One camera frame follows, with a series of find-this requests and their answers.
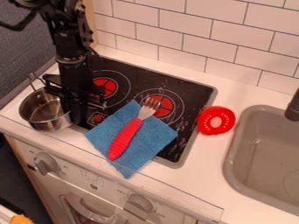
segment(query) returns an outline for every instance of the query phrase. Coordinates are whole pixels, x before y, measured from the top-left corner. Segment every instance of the red fork handle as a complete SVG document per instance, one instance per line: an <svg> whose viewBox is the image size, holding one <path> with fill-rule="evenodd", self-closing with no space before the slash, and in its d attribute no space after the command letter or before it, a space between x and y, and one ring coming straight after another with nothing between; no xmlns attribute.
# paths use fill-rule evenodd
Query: red fork handle
<svg viewBox="0 0 299 224"><path fill-rule="evenodd" d="M143 120L135 118L130 121L122 131L116 136L110 144L108 150L108 159L113 161L120 157L123 152L128 148L129 143L132 141L136 132L140 129Z"/></svg>

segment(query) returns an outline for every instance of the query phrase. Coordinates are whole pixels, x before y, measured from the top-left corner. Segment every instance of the blue cloth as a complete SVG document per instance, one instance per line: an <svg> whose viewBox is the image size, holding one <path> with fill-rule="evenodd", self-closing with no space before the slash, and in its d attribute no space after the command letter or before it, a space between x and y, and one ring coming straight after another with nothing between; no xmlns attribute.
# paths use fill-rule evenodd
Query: blue cloth
<svg viewBox="0 0 299 224"><path fill-rule="evenodd" d="M107 157L112 141L130 120L138 116L139 110L136 101L128 103L89 130L86 138ZM111 164L128 179L176 137L176 131L152 116L143 121L127 150Z"/></svg>

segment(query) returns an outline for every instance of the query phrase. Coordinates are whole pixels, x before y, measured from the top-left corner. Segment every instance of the sink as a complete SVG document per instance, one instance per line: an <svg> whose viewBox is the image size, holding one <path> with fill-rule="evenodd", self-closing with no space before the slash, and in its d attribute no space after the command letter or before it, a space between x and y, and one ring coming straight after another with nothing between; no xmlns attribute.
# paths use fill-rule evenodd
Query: sink
<svg viewBox="0 0 299 224"><path fill-rule="evenodd" d="M223 169L237 192L299 216L299 122L283 109L247 108Z"/></svg>

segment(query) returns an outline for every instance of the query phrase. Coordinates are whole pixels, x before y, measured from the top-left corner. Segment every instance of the red burner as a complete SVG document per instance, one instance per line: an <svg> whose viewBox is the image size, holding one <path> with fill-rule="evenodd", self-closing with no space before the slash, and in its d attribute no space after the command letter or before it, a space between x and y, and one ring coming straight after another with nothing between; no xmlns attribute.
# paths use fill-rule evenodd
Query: red burner
<svg viewBox="0 0 299 224"><path fill-rule="evenodd" d="M101 122L103 121L103 117L102 117L101 115L96 115L96 116L94 117L94 121L95 121L96 123L101 123Z"/></svg>
<svg viewBox="0 0 299 224"><path fill-rule="evenodd" d="M160 108L156 111L155 116L157 118L163 118L171 114L174 105L173 101L166 95L154 94L151 95L150 98L154 98L161 102Z"/></svg>
<svg viewBox="0 0 299 224"><path fill-rule="evenodd" d="M107 78L99 78L94 80L94 85L101 87L104 86L105 88L105 97L109 97L112 95L116 89L117 89L117 84L114 80L110 80Z"/></svg>

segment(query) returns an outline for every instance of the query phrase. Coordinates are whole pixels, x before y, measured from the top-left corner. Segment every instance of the black stovetop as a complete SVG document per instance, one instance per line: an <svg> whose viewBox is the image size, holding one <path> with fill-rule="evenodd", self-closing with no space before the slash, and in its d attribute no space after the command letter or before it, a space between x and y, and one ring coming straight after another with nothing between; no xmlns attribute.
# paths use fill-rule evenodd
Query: black stovetop
<svg viewBox="0 0 299 224"><path fill-rule="evenodd" d="M178 138L157 156L178 163L196 128L199 112L211 103L214 88L111 59L102 62L101 76L94 78L94 84L105 87L106 108L96 107L98 100L94 100L87 111L87 122L81 126L91 129L131 100L142 102L155 97L162 103L155 116L178 133Z"/></svg>

